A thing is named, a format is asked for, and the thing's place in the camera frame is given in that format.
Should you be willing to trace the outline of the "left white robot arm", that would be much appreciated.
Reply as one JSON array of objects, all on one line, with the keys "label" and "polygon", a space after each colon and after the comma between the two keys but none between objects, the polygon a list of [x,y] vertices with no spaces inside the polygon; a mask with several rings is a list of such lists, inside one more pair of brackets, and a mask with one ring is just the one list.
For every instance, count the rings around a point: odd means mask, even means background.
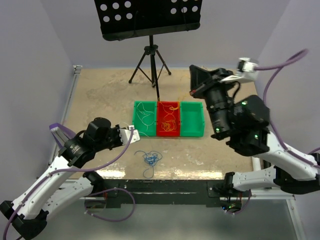
[{"label": "left white robot arm", "polygon": [[[52,124],[50,130],[53,135],[63,135],[58,155],[23,194],[15,200],[5,200],[0,205],[0,211],[7,218],[2,235],[4,240],[10,227],[16,230],[20,238],[31,240],[46,228],[53,216],[76,200],[90,194],[99,196],[104,184],[97,171],[113,164],[130,144],[140,140],[133,125],[112,126],[103,117],[95,118],[85,130],[78,133],[59,124]],[[83,168],[95,158],[96,153],[117,147],[123,147],[123,150],[110,162],[94,168]]]}]

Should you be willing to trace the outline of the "red bin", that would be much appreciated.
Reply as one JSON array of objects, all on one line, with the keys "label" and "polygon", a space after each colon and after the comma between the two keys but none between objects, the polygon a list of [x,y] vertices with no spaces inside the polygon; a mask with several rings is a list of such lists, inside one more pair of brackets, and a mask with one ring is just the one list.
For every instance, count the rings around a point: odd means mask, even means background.
[{"label": "red bin", "polygon": [[180,103],[158,101],[156,113],[156,136],[179,137],[181,132]]}]

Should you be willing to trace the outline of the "green bin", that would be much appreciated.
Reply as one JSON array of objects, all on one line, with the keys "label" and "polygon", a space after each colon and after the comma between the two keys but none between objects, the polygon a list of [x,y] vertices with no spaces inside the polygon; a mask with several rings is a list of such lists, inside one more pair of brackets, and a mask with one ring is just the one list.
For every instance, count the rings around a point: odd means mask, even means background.
[{"label": "green bin", "polygon": [[157,127],[157,102],[135,101],[132,124],[142,137],[155,137]]},{"label": "green bin", "polygon": [[198,101],[180,102],[180,136],[201,138],[205,131],[204,107]]}]

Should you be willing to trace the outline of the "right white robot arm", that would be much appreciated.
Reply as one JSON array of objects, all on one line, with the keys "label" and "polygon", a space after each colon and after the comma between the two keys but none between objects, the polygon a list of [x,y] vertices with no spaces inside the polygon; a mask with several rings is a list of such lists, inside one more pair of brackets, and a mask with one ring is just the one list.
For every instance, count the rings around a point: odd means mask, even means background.
[{"label": "right white robot arm", "polygon": [[280,188],[294,195],[304,195],[320,189],[320,157],[306,154],[281,143],[269,130],[270,109],[257,95],[235,102],[230,89],[257,78],[256,64],[242,60],[236,72],[218,68],[206,70],[189,67],[190,95],[203,99],[214,130],[212,137],[226,140],[227,145],[245,157],[255,157],[271,164],[251,172],[229,172],[216,190],[224,196],[235,196],[257,188]]}]

